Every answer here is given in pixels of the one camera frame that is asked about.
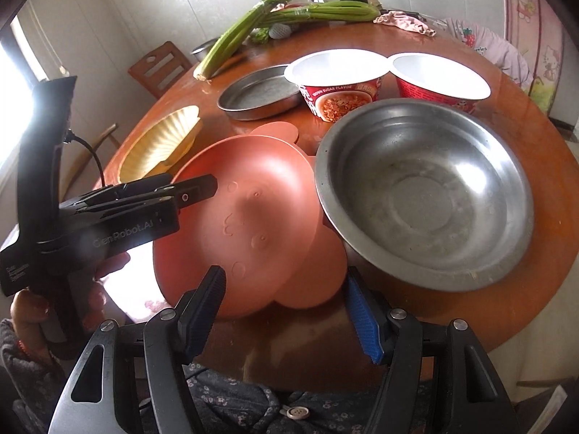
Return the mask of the person's left hand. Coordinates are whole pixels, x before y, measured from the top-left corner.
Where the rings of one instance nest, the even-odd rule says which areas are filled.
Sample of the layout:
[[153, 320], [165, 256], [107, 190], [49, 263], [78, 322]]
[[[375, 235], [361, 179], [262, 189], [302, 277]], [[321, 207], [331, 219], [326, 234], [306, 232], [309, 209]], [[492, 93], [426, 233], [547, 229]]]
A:
[[[88, 313], [84, 318], [84, 328], [94, 330], [104, 322], [104, 308], [107, 296], [100, 280], [106, 275], [122, 269], [131, 260], [127, 252], [118, 254], [99, 264], [94, 277], [90, 279], [88, 293]], [[15, 294], [11, 304], [11, 319], [19, 347], [26, 356], [41, 365], [55, 365], [40, 325], [48, 318], [49, 301], [28, 289]]]

